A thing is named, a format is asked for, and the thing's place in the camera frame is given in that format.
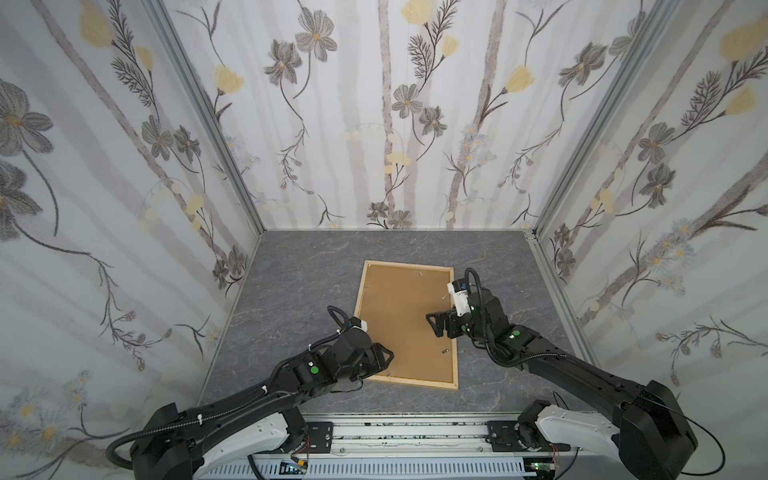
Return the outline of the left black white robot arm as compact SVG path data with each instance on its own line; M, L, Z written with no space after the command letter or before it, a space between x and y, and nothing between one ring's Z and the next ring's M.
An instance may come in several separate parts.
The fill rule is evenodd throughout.
M199 479L248 454L290 451L307 435L301 404L342 381L362 383L394 357L353 327L282 360L265 380L222 400L156 410L143 430L113 441L106 457L137 479Z

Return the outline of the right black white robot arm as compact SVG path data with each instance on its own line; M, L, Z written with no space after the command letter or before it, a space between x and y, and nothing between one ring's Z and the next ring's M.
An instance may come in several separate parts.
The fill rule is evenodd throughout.
M537 331L512 324L488 289L449 286L453 307L426 316L438 337L467 336L491 360L541 377L591 406L576 412L536 400L516 420L509 444L534 451L549 444L578 447L617 460L638 479L676 479L698 440L672 392L601 370L555 346Z

